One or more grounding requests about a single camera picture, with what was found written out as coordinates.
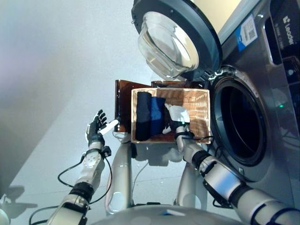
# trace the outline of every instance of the dark blue towel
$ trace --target dark blue towel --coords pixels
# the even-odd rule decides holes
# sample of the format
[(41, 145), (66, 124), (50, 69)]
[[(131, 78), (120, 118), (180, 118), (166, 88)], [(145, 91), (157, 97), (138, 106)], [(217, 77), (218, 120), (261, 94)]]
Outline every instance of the dark blue towel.
[(164, 106), (165, 98), (152, 97), (151, 98), (151, 126), (150, 135), (161, 134), (164, 129)]
[(137, 93), (135, 138), (138, 141), (150, 138), (151, 96), (150, 93), (143, 91)]

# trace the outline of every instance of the washing machine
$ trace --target washing machine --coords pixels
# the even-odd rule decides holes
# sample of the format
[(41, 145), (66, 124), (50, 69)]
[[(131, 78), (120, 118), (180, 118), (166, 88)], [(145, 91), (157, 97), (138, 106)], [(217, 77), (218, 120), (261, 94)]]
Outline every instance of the washing machine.
[(222, 44), (196, 2), (135, 0), (141, 53), (160, 76), (201, 81), (218, 157), (300, 208), (299, 1), (258, 1)]

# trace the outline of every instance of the laundry basket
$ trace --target laundry basket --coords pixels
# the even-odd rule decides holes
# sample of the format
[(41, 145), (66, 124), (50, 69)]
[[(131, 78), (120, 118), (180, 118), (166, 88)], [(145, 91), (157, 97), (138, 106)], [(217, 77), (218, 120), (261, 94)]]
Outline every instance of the laundry basket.
[[(210, 93), (206, 89), (190, 88), (138, 88), (131, 91), (131, 141), (140, 143), (135, 138), (136, 131), (136, 106), (137, 93), (148, 92), (153, 97), (165, 98), (165, 102), (171, 105), (183, 106), (190, 117), (190, 130), (196, 137), (210, 136)], [(155, 135), (141, 143), (172, 143), (174, 133)], [(210, 139), (197, 141), (210, 143)]]

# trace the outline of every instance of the sticker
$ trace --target sticker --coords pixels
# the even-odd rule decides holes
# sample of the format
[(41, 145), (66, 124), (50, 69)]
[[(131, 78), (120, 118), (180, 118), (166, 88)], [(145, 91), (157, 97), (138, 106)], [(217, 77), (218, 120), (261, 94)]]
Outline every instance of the sticker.
[(238, 42), (238, 49), (242, 51), (255, 39), (257, 39), (257, 32), (254, 24), (253, 15), (249, 16), (241, 26), (235, 31), (236, 40)]

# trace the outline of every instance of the wire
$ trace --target wire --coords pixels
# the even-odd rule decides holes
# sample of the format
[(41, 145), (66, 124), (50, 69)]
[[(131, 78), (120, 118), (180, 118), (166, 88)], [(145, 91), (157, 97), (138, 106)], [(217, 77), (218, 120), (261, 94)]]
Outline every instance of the wire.
[[(108, 191), (110, 190), (110, 188), (111, 188), (111, 186), (112, 186), (112, 179), (113, 179), (112, 168), (111, 168), (111, 165), (110, 165), (109, 161), (107, 160), (107, 158), (105, 157), (104, 159), (106, 160), (106, 162), (107, 162), (107, 164), (108, 164), (108, 166), (109, 166), (109, 170), (110, 170), (110, 173), (111, 173), (111, 181), (110, 181), (109, 187), (108, 187), (108, 189), (106, 190), (106, 192), (105, 192), (100, 198), (98, 198), (97, 200), (91, 202), (90, 205), (92, 205), (92, 204), (94, 204), (94, 203), (100, 201), (100, 200), (108, 193)], [(68, 171), (68, 170), (70, 170), (70, 169), (72, 169), (72, 168), (74, 168), (74, 167), (76, 167), (76, 166), (78, 166), (80, 163), (77, 163), (76, 165), (74, 165), (74, 166), (72, 166), (72, 167), (66, 169), (65, 172)], [(47, 219), (46, 219), (46, 220), (37, 221), (37, 222), (35, 222), (35, 223), (31, 223), (31, 222), (32, 222), (33, 216), (34, 216), (35, 214), (37, 214), (38, 212), (44, 211), (44, 210), (55, 209), (55, 208), (57, 208), (57, 207), (58, 207), (58, 205), (56, 205), (56, 206), (50, 206), (50, 207), (45, 207), (45, 208), (41, 208), (41, 209), (38, 209), (38, 210), (34, 211), (34, 212), (31, 214), (31, 216), (29, 217), (29, 225), (38, 225), (38, 224), (46, 223), (46, 222), (48, 221)]]
[(92, 201), (92, 202), (90, 203), (90, 205), (92, 205), (92, 204), (94, 204), (94, 203), (100, 201), (100, 200), (108, 193), (108, 191), (111, 189), (111, 186), (112, 186), (112, 180), (113, 180), (112, 167), (111, 167), (110, 163), (108, 162), (107, 158), (105, 157), (104, 159), (106, 160), (106, 162), (107, 162), (107, 164), (108, 164), (108, 166), (109, 166), (109, 171), (110, 171), (110, 173), (111, 173), (111, 181), (110, 181), (109, 186), (108, 186), (108, 189), (105, 191), (105, 193), (104, 193), (100, 198), (98, 198), (98, 199)]
[(43, 223), (47, 223), (47, 221), (48, 221), (48, 220), (45, 219), (45, 220), (37, 221), (37, 222), (35, 222), (35, 223), (31, 224), (31, 225), (43, 224)]
[(61, 172), (60, 174), (58, 174), (58, 176), (57, 176), (58, 181), (59, 181), (60, 183), (62, 183), (63, 185), (66, 185), (66, 186), (68, 186), (68, 187), (70, 187), (70, 188), (73, 188), (73, 187), (74, 187), (73, 185), (70, 185), (70, 184), (68, 184), (68, 183), (66, 183), (66, 182), (64, 182), (64, 181), (62, 181), (62, 180), (60, 179), (60, 176), (63, 175), (65, 172), (67, 172), (67, 171), (69, 171), (69, 170), (71, 170), (71, 169), (77, 167), (78, 165), (80, 165), (80, 164), (83, 162), (83, 160), (84, 160), (84, 155), (81, 156), (81, 159), (80, 159), (80, 162), (79, 162), (79, 163), (77, 163), (77, 164), (75, 164), (75, 165), (69, 167), (68, 169), (66, 169), (66, 170), (64, 170), (63, 172)]
[(112, 130), (112, 135), (120, 142), (120, 143), (122, 143), (122, 139), (125, 137), (118, 137), (117, 135), (115, 135), (114, 134), (115, 132), (114, 132), (114, 130)]
[(137, 173), (136, 177), (135, 177), (135, 181), (133, 182), (133, 187), (132, 187), (132, 196), (133, 196), (133, 190), (135, 189), (135, 182), (136, 182), (136, 179), (137, 177), (140, 175), (140, 173), (143, 171), (143, 169), (145, 169), (145, 167), (149, 164), (149, 162), (147, 162), (143, 168)]
[(222, 209), (231, 209), (231, 210), (233, 209), (233, 207), (231, 205), (217, 205), (216, 204), (216, 199), (214, 199), (212, 201), (212, 205), (217, 207), (217, 208), (222, 208)]
[(202, 140), (205, 140), (205, 139), (208, 139), (208, 138), (214, 138), (214, 136), (206, 136), (206, 137), (198, 137), (198, 138), (183, 137), (182, 139), (192, 139), (192, 140), (195, 140), (195, 141), (202, 141)]
[(32, 222), (33, 216), (34, 216), (35, 214), (37, 214), (38, 212), (44, 211), (44, 210), (55, 209), (55, 208), (57, 208), (57, 207), (58, 207), (58, 205), (56, 205), (56, 206), (50, 206), (50, 207), (45, 207), (45, 208), (41, 208), (41, 209), (35, 210), (35, 211), (31, 214), (31, 216), (29, 217), (29, 221), (28, 221), (29, 225), (38, 225), (38, 224), (46, 223), (46, 222), (48, 221), (47, 219), (46, 219), (46, 220), (37, 221), (37, 222), (35, 222), (35, 223), (31, 223), (31, 222)]
[(207, 153), (209, 153), (210, 152), (210, 148), (212, 147), (212, 145), (214, 144), (214, 142), (215, 142), (215, 138), (214, 137), (212, 137), (211, 138), (211, 142), (210, 142), (210, 144), (209, 144), (209, 146), (207, 147)]
[(202, 141), (208, 138), (214, 138), (214, 136), (206, 136), (206, 137), (199, 137), (199, 138), (194, 138), (195, 141)]

